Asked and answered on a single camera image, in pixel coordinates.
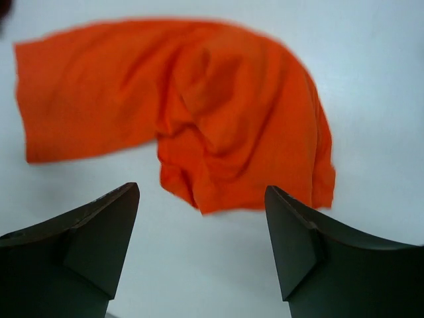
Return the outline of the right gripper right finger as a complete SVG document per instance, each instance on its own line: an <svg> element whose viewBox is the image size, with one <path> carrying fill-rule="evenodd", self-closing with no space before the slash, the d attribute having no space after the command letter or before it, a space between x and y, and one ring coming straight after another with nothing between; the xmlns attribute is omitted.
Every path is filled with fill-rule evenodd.
<svg viewBox="0 0 424 318"><path fill-rule="evenodd" d="M422 317L423 247L359 231L265 193L282 299L292 317Z"/></svg>

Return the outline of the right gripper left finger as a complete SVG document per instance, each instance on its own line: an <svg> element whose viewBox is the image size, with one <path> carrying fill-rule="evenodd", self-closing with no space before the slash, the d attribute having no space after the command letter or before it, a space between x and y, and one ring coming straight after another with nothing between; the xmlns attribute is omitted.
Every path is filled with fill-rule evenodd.
<svg viewBox="0 0 424 318"><path fill-rule="evenodd" d="M81 207L1 236L2 317L105 317L140 199L130 182Z"/></svg>

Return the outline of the orange t shirt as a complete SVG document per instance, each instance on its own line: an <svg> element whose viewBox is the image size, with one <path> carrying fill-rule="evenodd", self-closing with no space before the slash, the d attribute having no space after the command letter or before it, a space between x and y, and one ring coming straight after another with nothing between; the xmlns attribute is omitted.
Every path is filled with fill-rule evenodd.
<svg viewBox="0 0 424 318"><path fill-rule="evenodd" d="M119 21L20 42L15 58L30 163L155 140L162 187L202 213L263 209L268 186L332 205L317 89L271 38L215 21Z"/></svg>

